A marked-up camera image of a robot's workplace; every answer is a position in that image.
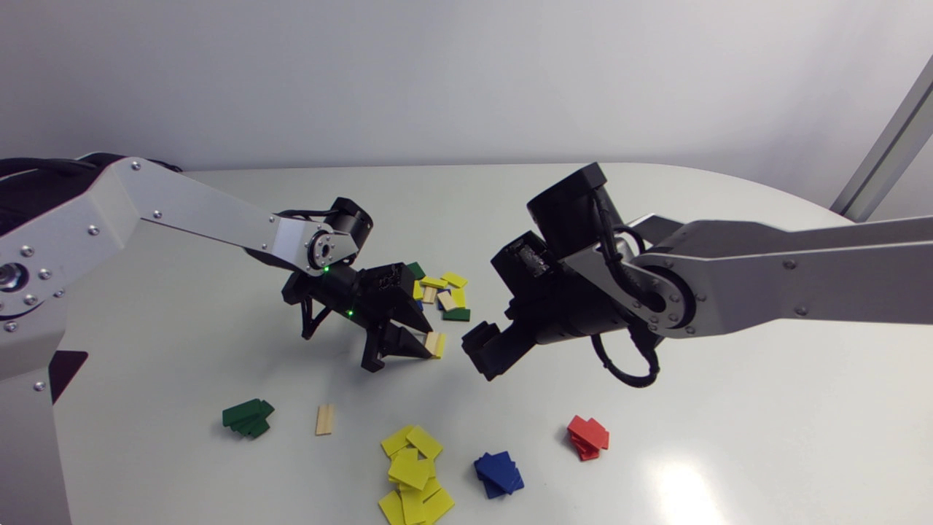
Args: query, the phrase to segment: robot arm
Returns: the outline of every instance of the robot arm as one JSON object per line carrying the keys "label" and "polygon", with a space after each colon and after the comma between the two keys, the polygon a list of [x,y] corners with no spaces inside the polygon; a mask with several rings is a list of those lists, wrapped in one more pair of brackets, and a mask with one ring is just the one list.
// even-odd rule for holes
{"label": "robot arm", "polygon": [[[535,344],[590,336],[623,382],[645,387],[664,337],[737,332],[772,319],[933,323],[933,218],[784,232],[763,224],[648,216],[624,224],[596,164],[528,203],[528,232],[493,266],[515,298],[504,332],[483,323],[464,350],[487,379]],[[647,376],[615,369],[599,334],[628,328]]]}

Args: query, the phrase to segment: rectangular block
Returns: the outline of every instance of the rectangular block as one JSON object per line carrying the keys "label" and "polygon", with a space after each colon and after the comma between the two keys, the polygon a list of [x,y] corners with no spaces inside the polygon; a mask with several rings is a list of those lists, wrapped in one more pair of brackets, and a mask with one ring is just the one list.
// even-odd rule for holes
{"label": "rectangular block", "polygon": [[467,285],[468,282],[466,279],[458,276],[454,272],[446,272],[443,276],[440,276],[440,278],[451,283],[451,286],[454,288],[463,288]]}
{"label": "rectangular block", "polygon": [[421,298],[421,302],[426,305],[433,305],[434,299],[438,296],[437,288],[425,288],[425,296]]}
{"label": "rectangular block", "polygon": [[467,307],[467,293],[462,288],[454,288],[451,290],[451,297],[458,308]]}
{"label": "rectangular block", "polygon": [[328,435],[334,432],[334,404],[322,404],[317,407],[317,425],[314,435]]}
{"label": "rectangular block", "polygon": [[440,489],[425,502],[425,516],[427,525],[434,525],[441,516],[447,514],[454,506],[453,498],[447,490]]}
{"label": "rectangular block", "polygon": [[402,515],[405,517],[405,525],[416,525],[424,523],[425,502],[421,499],[421,491],[414,489],[401,489]]}
{"label": "rectangular block", "polygon": [[262,412],[262,402],[259,399],[251,399],[246,403],[240,403],[236,406],[223,411],[222,419],[225,427],[242,419],[258,416]]}
{"label": "rectangular block", "polygon": [[453,300],[453,297],[451,297],[451,293],[449,291],[442,291],[439,293],[438,302],[440,302],[440,305],[444,307],[445,311],[457,309],[457,303]]}
{"label": "rectangular block", "polygon": [[444,449],[443,445],[438,443],[438,440],[434,439],[421,426],[412,428],[405,438],[429,460],[435,459]]}
{"label": "rectangular block", "polygon": [[444,320],[469,320],[469,308],[457,308],[444,312],[444,315],[440,317]]}
{"label": "rectangular block", "polygon": [[380,445],[383,446],[385,455],[391,458],[393,454],[400,451],[402,448],[407,447],[408,440],[405,439],[405,436],[408,435],[408,433],[411,432],[411,429],[413,428],[413,426],[407,425],[398,432],[383,439]]}
{"label": "rectangular block", "polygon": [[406,266],[408,266],[409,270],[414,274],[414,280],[425,278],[425,270],[422,270],[421,265],[417,262],[409,262]]}
{"label": "rectangular block", "polygon": [[447,288],[447,281],[444,279],[435,279],[433,277],[422,277],[421,284],[431,288]]}
{"label": "rectangular block", "polygon": [[402,513],[402,498],[396,491],[391,491],[381,500],[379,508],[383,510],[389,525],[405,525],[405,515]]}

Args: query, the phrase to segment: green block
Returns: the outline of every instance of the green block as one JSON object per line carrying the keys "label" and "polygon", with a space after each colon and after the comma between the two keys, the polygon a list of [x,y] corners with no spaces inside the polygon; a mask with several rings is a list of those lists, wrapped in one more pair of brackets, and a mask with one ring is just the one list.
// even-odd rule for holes
{"label": "green block", "polygon": [[253,426],[249,427],[249,432],[242,433],[243,435],[251,435],[253,438],[260,437],[266,431],[269,430],[269,423],[265,419],[257,419]]}
{"label": "green block", "polygon": [[425,270],[421,269],[421,265],[417,262],[410,262],[408,264],[409,270],[414,274],[414,280],[425,278]]}
{"label": "green block", "polygon": [[469,308],[457,308],[455,310],[450,310],[444,312],[440,316],[444,320],[469,320]]}
{"label": "green block", "polygon": [[229,427],[237,421],[253,418],[260,413],[262,413],[262,402],[259,399],[253,399],[224,410],[223,423],[225,427]]}

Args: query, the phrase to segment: robotic arm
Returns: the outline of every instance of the robotic arm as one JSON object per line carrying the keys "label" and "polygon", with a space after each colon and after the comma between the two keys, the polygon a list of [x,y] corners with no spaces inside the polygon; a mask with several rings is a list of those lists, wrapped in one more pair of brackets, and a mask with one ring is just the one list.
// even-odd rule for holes
{"label": "robotic arm", "polygon": [[[353,201],[330,210],[267,213],[141,158],[0,162],[0,522],[70,523],[52,403],[77,367],[56,374],[66,287],[123,249],[142,219],[242,247],[292,272],[283,289],[301,304],[307,339],[336,311],[367,331],[363,368],[386,355],[430,358],[404,327],[431,325],[398,262],[355,270],[372,219]],[[312,300],[324,309],[312,318]],[[52,396],[37,394],[49,388]]]}
{"label": "robotic arm", "polygon": [[[502,333],[483,322],[463,338],[487,379],[534,345],[589,336],[609,371],[654,382],[664,337],[732,333],[772,319],[933,323],[933,218],[784,232],[755,222],[689,224],[647,216],[624,224],[590,164],[528,203],[527,232],[493,258],[514,298]],[[647,376],[617,369],[600,333],[627,328]]]}

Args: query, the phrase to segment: yellow block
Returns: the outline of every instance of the yellow block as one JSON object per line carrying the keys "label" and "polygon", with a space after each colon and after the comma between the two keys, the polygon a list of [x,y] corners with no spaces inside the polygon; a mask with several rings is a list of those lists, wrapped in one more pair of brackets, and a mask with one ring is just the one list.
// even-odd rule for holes
{"label": "yellow block", "polygon": [[421,279],[421,284],[431,288],[447,288],[447,281],[444,279],[435,279],[433,277],[424,277]]}
{"label": "yellow block", "polygon": [[444,357],[444,343],[447,342],[447,334],[442,333],[438,335],[438,342],[434,344],[434,349],[431,350],[431,353],[434,354],[432,359],[440,359]]}
{"label": "yellow block", "polygon": [[441,450],[444,449],[443,445],[438,443],[436,439],[431,437],[431,434],[427,433],[427,431],[420,426],[411,429],[406,439],[429,460],[435,459],[438,454],[440,454]]}
{"label": "yellow block", "polygon": [[421,499],[421,491],[417,489],[402,488],[402,515],[405,525],[415,525],[425,521],[425,502]]}
{"label": "yellow block", "polygon": [[408,435],[413,428],[414,427],[411,425],[408,425],[402,430],[383,439],[382,445],[385,455],[391,458],[393,454],[405,448],[408,445],[408,440],[405,439],[405,436]]}
{"label": "yellow block", "polygon": [[389,525],[405,525],[405,515],[402,513],[402,498],[398,492],[391,491],[379,500],[379,508],[383,510]]}
{"label": "yellow block", "polygon": [[[401,452],[407,452],[407,449],[402,449]],[[397,479],[399,483],[418,489],[420,492],[425,489],[431,467],[425,461],[418,461],[417,457],[417,451],[414,453],[415,459],[409,454],[399,453],[392,460],[392,466],[389,467],[389,476]]]}
{"label": "yellow block", "polygon": [[455,274],[454,272],[447,272],[446,274],[444,274],[444,275],[441,276],[440,278],[442,278],[442,279],[444,279],[445,281],[451,283],[451,286],[453,286],[454,288],[463,288],[464,286],[467,285],[467,282],[469,282],[469,281],[467,281],[466,279],[464,279],[464,278],[458,276],[458,275]]}
{"label": "yellow block", "polygon": [[462,288],[454,288],[451,290],[451,297],[453,301],[457,304],[458,308],[467,307],[467,294],[463,291]]}
{"label": "yellow block", "polygon": [[425,501],[426,525],[434,525],[441,516],[447,514],[454,506],[453,498],[447,493],[447,490],[438,490],[433,496]]}

